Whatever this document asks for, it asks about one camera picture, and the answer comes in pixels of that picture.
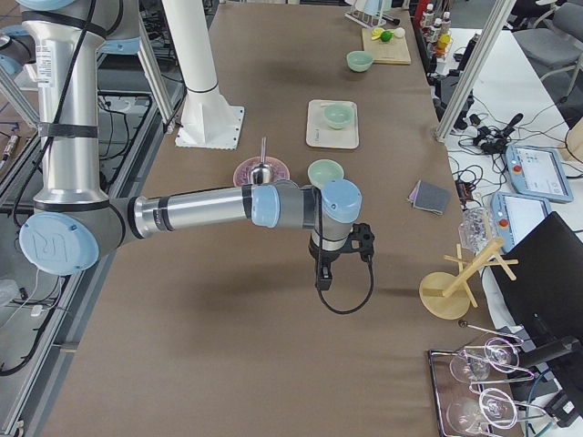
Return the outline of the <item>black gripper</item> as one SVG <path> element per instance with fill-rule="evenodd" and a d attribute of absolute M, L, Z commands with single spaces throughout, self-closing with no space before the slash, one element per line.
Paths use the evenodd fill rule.
<path fill-rule="evenodd" d="M 332 285 L 332 263 L 341 253 L 339 250 L 327 251 L 320 247 L 309 247 L 315 261 L 315 287 L 318 291 L 327 291 Z"/>

